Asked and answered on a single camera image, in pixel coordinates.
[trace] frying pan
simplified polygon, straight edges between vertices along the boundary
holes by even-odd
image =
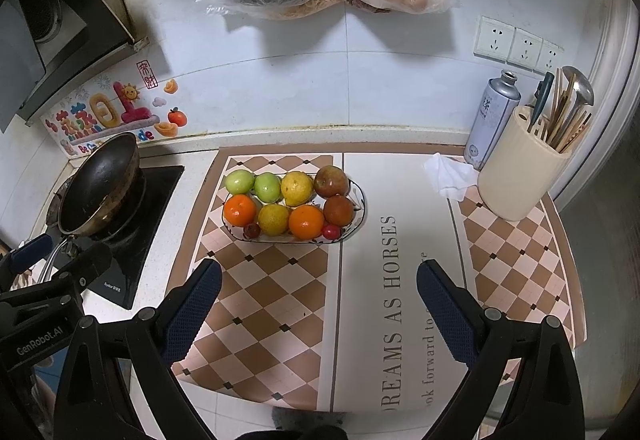
[[[116,216],[140,169],[136,137],[126,132],[109,139],[86,159],[60,202],[58,228],[63,239],[38,276],[50,276],[58,252],[71,239],[103,230]]]

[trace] screw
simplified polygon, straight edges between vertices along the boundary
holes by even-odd
[[[154,315],[156,315],[156,309],[150,306],[143,308],[140,312],[138,312],[138,317],[142,319],[142,321],[149,321]]]
[[[497,308],[488,308],[484,311],[484,315],[491,321],[499,321],[502,317],[502,312],[500,312]]]
[[[94,316],[86,315],[80,319],[78,324],[81,328],[89,328],[92,324],[94,324]]]
[[[554,315],[546,316],[546,324],[548,324],[551,328],[559,328],[561,323],[560,320]]]

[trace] black robotic claw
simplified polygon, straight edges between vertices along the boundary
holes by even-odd
[[[534,324],[512,321],[495,308],[483,310],[435,260],[420,265],[417,287],[451,354],[468,366],[424,440],[474,438],[507,360],[518,358],[522,360],[510,397],[495,432],[486,438],[584,438],[578,373],[558,318],[547,316]]]
[[[207,259],[158,309],[143,308],[130,321],[107,324],[82,318],[60,378],[54,438],[150,439],[129,399],[120,358],[131,359],[165,438],[215,440],[170,367],[186,355],[221,286],[220,265]]]

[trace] wall outlet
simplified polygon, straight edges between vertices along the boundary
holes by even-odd
[[[474,54],[506,61],[515,30],[513,26],[483,16],[480,19]]]
[[[538,63],[541,49],[542,38],[526,30],[516,29],[507,62],[533,70]]]
[[[556,45],[556,43],[542,41],[542,50],[536,64],[536,72],[546,74],[546,72],[556,73],[556,69],[562,68],[562,56],[564,56],[564,48]]]

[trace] paper towel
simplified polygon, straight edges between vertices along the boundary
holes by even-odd
[[[478,183],[478,172],[471,164],[436,153],[423,165],[433,189],[441,196],[462,202],[466,188]]]

